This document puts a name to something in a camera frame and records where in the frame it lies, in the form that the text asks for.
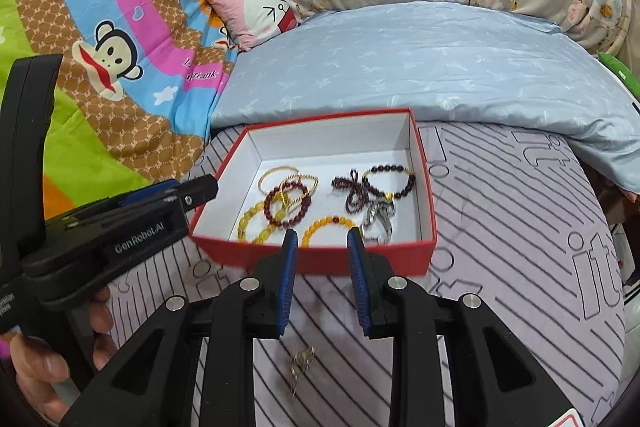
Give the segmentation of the person's left hand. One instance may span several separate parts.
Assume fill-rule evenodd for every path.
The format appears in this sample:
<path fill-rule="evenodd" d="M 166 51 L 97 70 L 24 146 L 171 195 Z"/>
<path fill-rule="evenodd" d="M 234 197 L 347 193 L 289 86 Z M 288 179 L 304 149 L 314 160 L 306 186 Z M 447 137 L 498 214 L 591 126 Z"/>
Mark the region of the person's left hand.
<path fill-rule="evenodd" d="M 88 302 L 89 324 L 98 334 L 93 347 L 93 364 L 103 369 L 117 351 L 110 336 L 114 326 L 108 309 L 110 288 L 104 287 Z M 51 426 L 57 426 L 68 411 L 68 406 L 53 388 L 70 378 L 70 369 L 58 353 L 40 341 L 16 334 L 10 341 L 11 361 L 16 373 L 16 383 L 29 405 Z"/>

